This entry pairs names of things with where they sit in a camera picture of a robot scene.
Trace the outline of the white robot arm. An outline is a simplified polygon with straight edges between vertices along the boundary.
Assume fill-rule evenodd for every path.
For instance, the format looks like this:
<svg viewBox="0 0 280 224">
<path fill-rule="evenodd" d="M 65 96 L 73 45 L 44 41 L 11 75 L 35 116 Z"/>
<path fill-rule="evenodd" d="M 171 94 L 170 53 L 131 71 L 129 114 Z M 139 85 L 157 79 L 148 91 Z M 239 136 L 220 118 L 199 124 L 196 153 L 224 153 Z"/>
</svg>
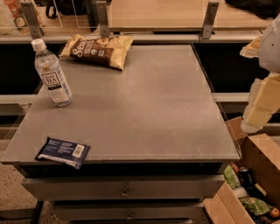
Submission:
<svg viewBox="0 0 280 224">
<path fill-rule="evenodd" d="M 259 66 L 269 71 L 263 80 L 255 79 L 249 92 L 241 129 L 247 133 L 261 130 L 280 109 L 280 15 L 263 34 L 243 47 L 240 55 L 258 58 Z"/>
</svg>

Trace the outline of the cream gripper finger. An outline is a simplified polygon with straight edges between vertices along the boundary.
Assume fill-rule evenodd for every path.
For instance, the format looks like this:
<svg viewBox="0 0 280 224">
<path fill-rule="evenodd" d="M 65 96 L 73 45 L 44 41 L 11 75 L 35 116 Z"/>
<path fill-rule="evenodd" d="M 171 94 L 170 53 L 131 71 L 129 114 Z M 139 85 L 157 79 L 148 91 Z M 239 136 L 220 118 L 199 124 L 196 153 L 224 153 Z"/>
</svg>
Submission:
<svg viewBox="0 0 280 224">
<path fill-rule="evenodd" d="M 264 80 L 255 79 L 243 113 L 241 129 L 247 133 L 256 133 L 279 109 L 280 73 L 270 73 Z"/>
<path fill-rule="evenodd" d="M 240 55 L 245 58 L 258 58 L 259 49 L 261 44 L 262 36 L 259 36 L 252 40 L 249 44 L 245 45 L 241 51 Z"/>
</svg>

